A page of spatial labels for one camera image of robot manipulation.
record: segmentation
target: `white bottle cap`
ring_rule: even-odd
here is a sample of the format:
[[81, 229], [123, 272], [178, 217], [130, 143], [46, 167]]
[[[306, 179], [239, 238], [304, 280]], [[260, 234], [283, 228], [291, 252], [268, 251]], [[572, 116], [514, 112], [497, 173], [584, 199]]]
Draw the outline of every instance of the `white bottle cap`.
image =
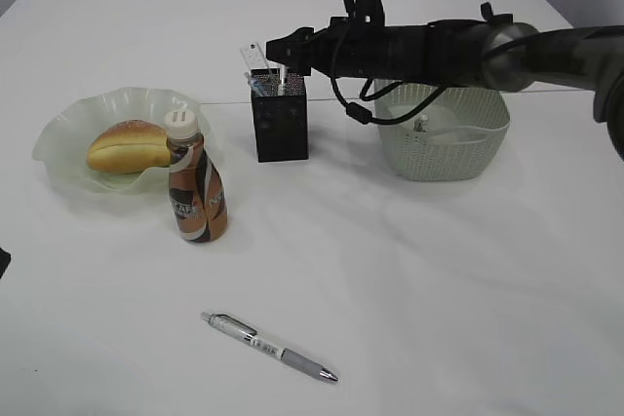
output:
[[165, 116], [165, 130], [172, 140], [186, 140], [199, 131], [197, 116], [188, 109], [171, 111]]

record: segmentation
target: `laundry basket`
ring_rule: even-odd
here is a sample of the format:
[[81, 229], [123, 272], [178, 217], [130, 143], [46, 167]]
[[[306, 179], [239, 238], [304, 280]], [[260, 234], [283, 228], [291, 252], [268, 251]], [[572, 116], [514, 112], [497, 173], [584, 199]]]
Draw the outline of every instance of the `laundry basket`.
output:
[[[391, 82], [376, 80], [375, 90]], [[391, 119], [413, 109], [434, 87], [402, 85], [375, 101], [376, 115]], [[493, 159], [509, 128], [507, 106], [498, 92], [474, 88], [446, 90], [421, 114], [397, 126], [378, 126], [390, 166], [411, 180], [470, 179]]]

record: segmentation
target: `brown bottle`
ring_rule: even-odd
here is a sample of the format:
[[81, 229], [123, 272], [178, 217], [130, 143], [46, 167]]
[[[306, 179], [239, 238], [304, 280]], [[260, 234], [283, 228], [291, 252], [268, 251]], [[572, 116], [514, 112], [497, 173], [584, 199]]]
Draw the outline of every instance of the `brown bottle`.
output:
[[169, 198], [182, 237], [191, 243], [214, 241], [227, 228], [227, 207], [221, 177], [204, 149], [197, 116], [188, 109], [165, 116]]

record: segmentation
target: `bread roll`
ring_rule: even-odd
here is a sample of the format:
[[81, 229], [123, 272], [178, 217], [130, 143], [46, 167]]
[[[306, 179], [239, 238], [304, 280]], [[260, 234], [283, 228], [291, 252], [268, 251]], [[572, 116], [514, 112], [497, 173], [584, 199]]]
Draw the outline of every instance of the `bread roll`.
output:
[[125, 121], [111, 127], [87, 153], [90, 168], [115, 174], [166, 167], [170, 162], [165, 130], [144, 121]]

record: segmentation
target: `pen holder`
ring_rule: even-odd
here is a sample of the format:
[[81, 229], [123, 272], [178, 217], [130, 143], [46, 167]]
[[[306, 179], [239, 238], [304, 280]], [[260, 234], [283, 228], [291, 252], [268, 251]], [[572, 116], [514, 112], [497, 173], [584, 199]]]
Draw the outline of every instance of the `pen holder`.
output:
[[[277, 79], [277, 69], [271, 69]], [[277, 95], [277, 83], [266, 69], [252, 70], [252, 76], [268, 96], [252, 91], [253, 128], [259, 163], [308, 159], [308, 117], [305, 82], [288, 73], [286, 90]]]

